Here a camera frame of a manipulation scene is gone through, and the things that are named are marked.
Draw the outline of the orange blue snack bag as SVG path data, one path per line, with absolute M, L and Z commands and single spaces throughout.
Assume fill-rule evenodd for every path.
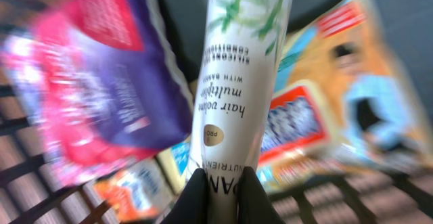
M 432 166 L 432 130 L 374 0 L 343 0 L 288 37 L 257 175 L 277 193 L 317 175 Z

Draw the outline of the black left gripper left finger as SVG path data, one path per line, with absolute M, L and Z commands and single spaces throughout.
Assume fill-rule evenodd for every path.
M 196 169 L 173 209 L 161 224 L 207 224 L 208 183 L 204 169 Z

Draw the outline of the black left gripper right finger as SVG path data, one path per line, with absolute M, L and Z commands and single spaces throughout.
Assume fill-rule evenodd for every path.
M 284 224 L 250 166 L 243 170 L 237 199 L 239 224 Z

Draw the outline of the red purple pad pack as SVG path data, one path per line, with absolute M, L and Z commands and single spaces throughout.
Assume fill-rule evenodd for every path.
M 192 96 L 158 0 L 65 0 L 8 36 L 1 58 L 64 186 L 190 134 Z

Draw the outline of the grey plastic mesh basket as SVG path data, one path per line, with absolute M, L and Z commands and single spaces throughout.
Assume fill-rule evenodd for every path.
M 49 9 L 63 1 L 57 0 Z M 155 160 L 160 167 L 173 195 L 171 204 L 155 219 L 121 222 L 114 209 L 95 191 L 96 181 L 138 162 L 80 185 L 62 185 L 44 159 L 41 138 L 28 119 L 24 102 L 1 58 L 2 223 L 161 223 L 194 171 L 202 169 L 191 161 L 191 132 L 208 0 L 174 0 L 171 10 L 166 9 L 162 0 L 158 0 L 158 5 L 166 37 L 193 102 L 189 136 L 143 159 Z M 1 39 L 1 52 L 8 36 L 25 33 L 41 14 L 27 27 L 9 30 Z M 266 194 L 284 223 L 432 222 L 432 166 L 410 173 L 317 175 L 282 192 Z

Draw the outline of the white conditioner tube gold cap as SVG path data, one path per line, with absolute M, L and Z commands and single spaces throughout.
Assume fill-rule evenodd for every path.
M 292 0 L 208 0 L 191 161 L 206 172 L 208 222 L 237 222 L 242 171 L 256 168 Z

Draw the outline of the small orange snack packet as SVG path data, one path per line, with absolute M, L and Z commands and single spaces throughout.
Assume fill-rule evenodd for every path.
M 121 169 L 96 181 L 94 189 L 114 209 L 121 222 L 155 219 L 173 201 L 155 160 L 142 160 Z

